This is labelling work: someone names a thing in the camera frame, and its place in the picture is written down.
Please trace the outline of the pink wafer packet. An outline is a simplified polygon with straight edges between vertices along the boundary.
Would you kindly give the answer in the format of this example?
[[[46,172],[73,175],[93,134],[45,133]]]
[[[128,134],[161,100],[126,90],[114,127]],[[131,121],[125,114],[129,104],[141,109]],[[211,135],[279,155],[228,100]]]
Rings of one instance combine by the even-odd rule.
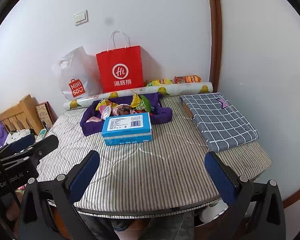
[[[95,117],[95,116],[92,116],[90,117],[86,123],[90,123],[90,122],[95,122],[95,123],[98,123],[98,122],[102,122],[103,120],[101,118],[98,118],[98,117]]]

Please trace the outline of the pink strawberry snack packet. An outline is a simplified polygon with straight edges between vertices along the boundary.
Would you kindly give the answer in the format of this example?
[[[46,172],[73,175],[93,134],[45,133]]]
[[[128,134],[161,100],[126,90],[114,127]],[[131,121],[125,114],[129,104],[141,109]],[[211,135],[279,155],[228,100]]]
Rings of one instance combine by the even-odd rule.
[[[114,107],[111,107],[111,105],[101,106],[99,110],[101,113],[102,120],[106,120],[106,118],[110,116],[121,116],[136,113],[136,110],[127,104],[120,104]]]

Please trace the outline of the yellow chips bag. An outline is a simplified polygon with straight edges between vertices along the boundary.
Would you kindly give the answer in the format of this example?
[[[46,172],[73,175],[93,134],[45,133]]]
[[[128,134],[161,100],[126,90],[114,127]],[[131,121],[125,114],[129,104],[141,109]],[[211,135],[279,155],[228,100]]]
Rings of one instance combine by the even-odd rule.
[[[141,102],[141,98],[139,97],[138,94],[134,93],[130,107],[136,108],[140,102]]]

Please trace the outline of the green chips bag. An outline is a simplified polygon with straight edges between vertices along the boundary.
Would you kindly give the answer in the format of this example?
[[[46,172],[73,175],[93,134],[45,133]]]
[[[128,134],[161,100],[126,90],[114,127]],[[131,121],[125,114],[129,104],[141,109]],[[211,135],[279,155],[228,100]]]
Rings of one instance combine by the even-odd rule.
[[[137,104],[135,109],[138,111],[146,111],[150,113],[152,106],[150,101],[144,95],[140,95],[140,102]]]

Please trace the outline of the white spotted plush toy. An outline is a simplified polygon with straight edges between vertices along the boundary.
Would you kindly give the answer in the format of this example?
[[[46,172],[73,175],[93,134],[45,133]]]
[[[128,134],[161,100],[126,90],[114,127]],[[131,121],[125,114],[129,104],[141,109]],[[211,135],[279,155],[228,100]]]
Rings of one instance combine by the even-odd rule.
[[[11,131],[10,133],[8,133],[4,145],[8,145],[13,142],[16,142],[17,140],[19,140],[23,137],[26,137],[29,134],[31,134],[31,131],[29,129],[22,129],[19,131]]]

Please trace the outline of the wooden headboard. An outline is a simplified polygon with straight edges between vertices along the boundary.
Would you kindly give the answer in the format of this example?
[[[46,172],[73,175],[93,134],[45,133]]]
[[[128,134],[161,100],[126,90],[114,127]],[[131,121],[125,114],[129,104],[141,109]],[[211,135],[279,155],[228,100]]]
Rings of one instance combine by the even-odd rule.
[[[32,129],[36,135],[44,128],[36,111],[37,101],[30,94],[18,104],[0,113],[0,122],[8,133]]]

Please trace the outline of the brown patterned box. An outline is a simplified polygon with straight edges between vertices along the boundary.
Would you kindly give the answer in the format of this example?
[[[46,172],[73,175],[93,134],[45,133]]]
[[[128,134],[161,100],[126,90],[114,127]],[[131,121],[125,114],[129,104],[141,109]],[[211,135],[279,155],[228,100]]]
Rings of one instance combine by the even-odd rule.
[[[56,115],[52,110],[49,102],[42,102],[36,106],[36,111],[43,127],[49,131],[56,121]]]

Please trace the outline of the pink yellow snack bag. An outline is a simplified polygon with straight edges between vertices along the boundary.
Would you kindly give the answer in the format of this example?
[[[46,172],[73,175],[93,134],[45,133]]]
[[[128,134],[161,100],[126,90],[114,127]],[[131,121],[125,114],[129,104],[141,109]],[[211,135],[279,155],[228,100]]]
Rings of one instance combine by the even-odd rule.
[[[110,106],[111,108],[117,107],[118,104],[114,103],[108,99],[102,99],[96,106],[95,111],[100,111],[101,106]]]

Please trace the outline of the white Miniso plastic bag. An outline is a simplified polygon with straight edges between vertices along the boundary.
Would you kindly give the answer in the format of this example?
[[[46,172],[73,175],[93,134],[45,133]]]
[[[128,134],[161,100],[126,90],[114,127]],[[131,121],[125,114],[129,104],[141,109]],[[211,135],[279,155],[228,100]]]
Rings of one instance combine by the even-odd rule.
[[[81,46],[59,59],[52,71],[58,86],[69,101],[97,95],[102,92],[96,59]]]

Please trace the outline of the blue white tissue box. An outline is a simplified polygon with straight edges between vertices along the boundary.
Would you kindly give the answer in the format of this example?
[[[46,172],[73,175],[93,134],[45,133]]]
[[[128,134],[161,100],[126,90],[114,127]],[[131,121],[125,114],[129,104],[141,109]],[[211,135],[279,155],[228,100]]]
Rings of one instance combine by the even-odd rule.
[[[152,141],[149,113],[138,113],[106,118],[102,138],[107,146]]]

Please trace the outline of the grey checked folded cloth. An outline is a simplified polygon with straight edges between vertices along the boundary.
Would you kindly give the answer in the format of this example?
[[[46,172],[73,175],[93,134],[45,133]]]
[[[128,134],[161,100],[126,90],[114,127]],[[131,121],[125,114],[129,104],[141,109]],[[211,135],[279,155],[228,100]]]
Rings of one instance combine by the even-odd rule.
[[[257,130],[221,93],[179,96],[210,151],[221,152],[258,139]]]

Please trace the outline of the striped mattress pad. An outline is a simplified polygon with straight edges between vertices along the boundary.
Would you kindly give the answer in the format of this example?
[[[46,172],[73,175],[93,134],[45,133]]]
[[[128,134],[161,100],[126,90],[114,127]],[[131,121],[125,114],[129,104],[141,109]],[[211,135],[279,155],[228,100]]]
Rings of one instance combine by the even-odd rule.
[[[39,181],[68,173],[89,151],[100,166],[78,211],[107,218],[147,218],[204,207],[219,194],[204,165],[208,147],[178,96],[161,99],[172,120],[152,127],[150,142],[108,146],[100,133],[85,136],[82,108],[64,112],[50,129],[58,148],[38,165]]]

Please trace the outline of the red paper shopping bag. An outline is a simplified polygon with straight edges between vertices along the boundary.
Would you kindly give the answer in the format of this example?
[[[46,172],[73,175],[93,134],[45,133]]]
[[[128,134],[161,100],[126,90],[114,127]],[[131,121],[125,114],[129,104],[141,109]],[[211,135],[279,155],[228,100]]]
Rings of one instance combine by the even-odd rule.
[[[124,38],[124,47],[115,47],[115,34]],[[111,33],[107,49],[96,54],[101,84],[105,93],[143,87],[141,47],[131,46],[126,34]]]

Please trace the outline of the purple towel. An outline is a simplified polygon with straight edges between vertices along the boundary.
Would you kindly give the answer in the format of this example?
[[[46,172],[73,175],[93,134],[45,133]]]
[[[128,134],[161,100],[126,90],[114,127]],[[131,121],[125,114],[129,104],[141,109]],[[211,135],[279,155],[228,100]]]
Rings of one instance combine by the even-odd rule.
[[[172,109],[170,107],[161,106],[160,99],[163,98],[163,95],[161,93],[141,94],[140,96],[144,96],[150,101],[152,107],[150,120],[152,125],[165,124],[172,120]],[[132,100],[132,95],[110,99],[111,102],[117,104],[130,104]],[[82,132],[86,137],[95,133],[100,133],[102,131],[104,120],[102,120],[101,122],[87,122],[87,120],[93,116],[101,118],[101,113],[95,110],[99,102],[101,101],[94,101],[86,109],[80,121]]]

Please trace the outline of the lemon print wallpaper roll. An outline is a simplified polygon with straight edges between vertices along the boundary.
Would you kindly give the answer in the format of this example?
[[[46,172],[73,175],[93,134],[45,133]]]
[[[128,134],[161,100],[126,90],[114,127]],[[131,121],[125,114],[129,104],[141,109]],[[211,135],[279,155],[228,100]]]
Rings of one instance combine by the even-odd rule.
[[[212,93],[213,86],[212,83],[210,82],[195,82],[195,83],[175,83],[170,85],[159,85],[159,86],[126,89],[126,90],[93,95],[86,98],[74,99],[72,101],[64,103],[63,108],[65,111],[87,108],[94,101],[98,101],[98,100],[113,99],[113,98],[118,98],[123,96],[131,96],[134,93],[141,95],[141,94],[151,94],[157,92],[161,93],[163,96]]]

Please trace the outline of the white wall switch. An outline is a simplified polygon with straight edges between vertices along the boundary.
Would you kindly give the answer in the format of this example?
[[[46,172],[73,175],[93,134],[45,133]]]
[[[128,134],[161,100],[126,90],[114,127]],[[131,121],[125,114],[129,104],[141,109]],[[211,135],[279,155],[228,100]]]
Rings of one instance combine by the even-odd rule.
[[[74,24],[75,26],[79,26],[85,24],[89,21],[88,19],[88,11],[84,10],[82,12],[78,12],[74,14]]]

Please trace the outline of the yellow snack bag by wall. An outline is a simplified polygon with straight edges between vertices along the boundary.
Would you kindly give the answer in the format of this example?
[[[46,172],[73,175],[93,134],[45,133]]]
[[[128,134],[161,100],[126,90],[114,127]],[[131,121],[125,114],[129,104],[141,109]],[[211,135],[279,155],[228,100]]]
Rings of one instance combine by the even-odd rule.
[[[156,80],[152,80],[147,82],[147,87],[150,86],[162,86],[162,85],[172,85],[173,81],[170,79],[156,79]]]

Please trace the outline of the orange snack bag by wall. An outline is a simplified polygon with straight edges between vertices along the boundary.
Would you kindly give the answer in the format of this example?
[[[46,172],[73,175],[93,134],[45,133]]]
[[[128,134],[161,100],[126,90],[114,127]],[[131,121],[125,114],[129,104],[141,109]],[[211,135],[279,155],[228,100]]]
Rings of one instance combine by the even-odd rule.
[[[197,83],[197,82],[201,82],[201,78],[197,75],[174,77],[174,83]]]

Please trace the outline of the brown wooden door frame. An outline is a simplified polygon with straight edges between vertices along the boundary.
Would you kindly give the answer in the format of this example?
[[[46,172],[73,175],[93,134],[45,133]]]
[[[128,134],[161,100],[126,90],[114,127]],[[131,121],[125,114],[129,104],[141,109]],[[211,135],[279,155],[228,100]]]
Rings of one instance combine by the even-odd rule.
[[[217,92],[222,59],[222,8],[221,0],[209,0],[211,21],[211,60],[209,81]]]

